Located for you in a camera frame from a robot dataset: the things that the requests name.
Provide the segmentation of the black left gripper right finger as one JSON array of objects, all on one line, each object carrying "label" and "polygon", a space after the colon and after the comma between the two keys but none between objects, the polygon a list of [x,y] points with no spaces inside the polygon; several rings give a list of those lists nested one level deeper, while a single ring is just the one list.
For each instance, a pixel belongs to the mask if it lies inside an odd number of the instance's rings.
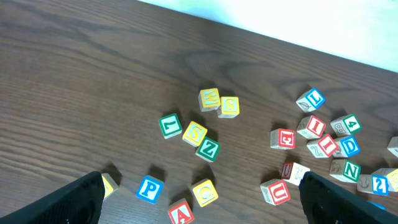
[{"label": "black left gripper right finger", "polygon": [[397,216],[314,172],[304,174],[299,191],[309,224],[397,224]]}]

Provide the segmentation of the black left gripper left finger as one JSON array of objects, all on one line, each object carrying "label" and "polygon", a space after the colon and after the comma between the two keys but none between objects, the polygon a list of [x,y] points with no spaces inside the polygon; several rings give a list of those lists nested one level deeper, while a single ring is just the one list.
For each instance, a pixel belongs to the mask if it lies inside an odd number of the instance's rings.
[{"label": "black left gripper left finger", "polygon": [[101,173],[90,172],[1,218],[1,224],[97,224],[104,199]]}]

